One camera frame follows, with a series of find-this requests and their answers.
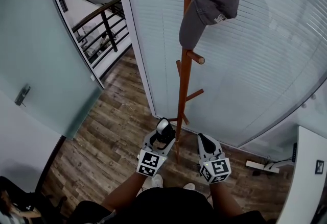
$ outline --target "glass door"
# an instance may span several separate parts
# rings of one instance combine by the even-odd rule
[[[67,138],[73,138],[102,87],[80,56],[54,0],[2,0],[0,90]]]

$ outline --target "frosted glass panel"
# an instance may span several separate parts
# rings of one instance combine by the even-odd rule
[[[183,0],[131,0],[158,116],[176,117]],[[236,19],[207,27],[195,49],[189,128],[239,146],[315,90],[327,67],[327,0],[240,0]]]
[[[15,100],[31,86],[21,108],[72,138],[101,93],[79,55],[54,0],[2,0],[0,90]]]

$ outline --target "wooden floor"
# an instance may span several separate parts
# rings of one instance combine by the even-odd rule
[[[65,141],[42,188],[52,194],[53,202],[68,197],[63,213],[69,215],[83,200],[100,203],[135,172],[144,136],[155,129],[139,76],[134,52],[130,49],[109,72],[106,89],[90,111],[76,138]],[[188,182],[208,196],[209,187],[198,171],[196,136],[182,132],[181,164],[175,161],[174,149],[160,169],[166,187],[183,187]],[[229,157],[232,174],[226,181],[231,193],[245,211],[260,210],[266,219],[278,218],[286,199],[292,169],[278,175],[252,176],[247,159],[260,158],[223,146]],[[144,188],[150,188],[147,179]]]

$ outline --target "door handle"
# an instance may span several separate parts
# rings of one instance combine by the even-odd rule
[[[15,100],[16,105],[21,106],[23,104],[23,101],[24,101],[26,95],[29,93],[30,90],[31,90],[31,86],[29,86],[28,84],[26,84],[23,87],[23,89],[20,91],[20,93],[18,94],[18,96],[17,96],[17,98]]]

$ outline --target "staircase railing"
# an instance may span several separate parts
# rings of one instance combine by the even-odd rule
[[[109,10],[112,12],[112,14],[109,15],[108,17],[106,16],[106,13],[105,13],[106,10]],[[95,25],[92,29],[90,29],[84,35],[80,35],[78,30],[81,29],[84,25],[86,25],[89,21],[93,20],[98,15],[101,16],[102,22]],[[110,26],[108,23],[108,20],[112,19],[114,16],[116,16],[116,18],[118,17],[119,19]],[[95,11],[93,11],[92,13],[87,15],[85,18],[83,18],[78,24],[76,24],[72,28],[72,31],[76,35],[77,41],[80,44],[92,32],[94,32],[100,26],[104,25],[104,28],[105,28],[104,32],[102,32],[99,36],[97,36],[89,44],[82,46],[83,52],[87,56],[87,59],[89,60],[90,64],[92,65],[92,68],[95,68],[112,50],[117,52],[118,51],[117,45],[129,35],[129,32],[127,31],[127,25],[122,26],[118,31],[116,31],[114,33],[112,32],[112,28],[114,28],[117,24],[119,24],[123,20],[125,20],[125,15],[124,15],[123,8],[121,6],[121,0],[112,0],[111,2],[103,5],[102,7],[96,9]],[[125,30],[126,33],[123,36],[120,36],[117,40],[115,40],[115,37],[118,36],[118,34],[121,33],[122,31],[124,31],[124,29],[126,29]],[[104,36],[108,36],[109,38],[107,40],[105,40],[102,45],[111,44],[111,46],[109,47],[109,50],[104,49],[103,47],[99,47],[98,49],[94,50],[91,55],[88,56],[86,54],[86,51],[94,43],[96,43],[100,38],[103,38]],[[97,56],[99,51],[103,51],[103,52],[101,55]]]

